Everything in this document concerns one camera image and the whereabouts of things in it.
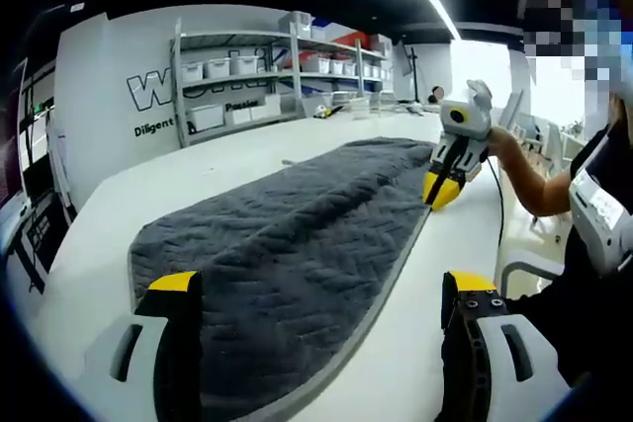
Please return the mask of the person's right hand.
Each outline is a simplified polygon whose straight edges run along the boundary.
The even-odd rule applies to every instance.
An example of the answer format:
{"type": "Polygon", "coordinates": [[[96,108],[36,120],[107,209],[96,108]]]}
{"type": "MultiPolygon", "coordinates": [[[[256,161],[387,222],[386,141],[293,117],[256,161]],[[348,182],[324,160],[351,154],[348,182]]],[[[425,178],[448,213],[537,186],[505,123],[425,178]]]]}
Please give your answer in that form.
{"type": "Polygon", "coordinates": [[[494,156],[503,165],[511,163],[520,149],[515,138],[504,128],[494,126],[488,136],[489,155],[494,156]]]}

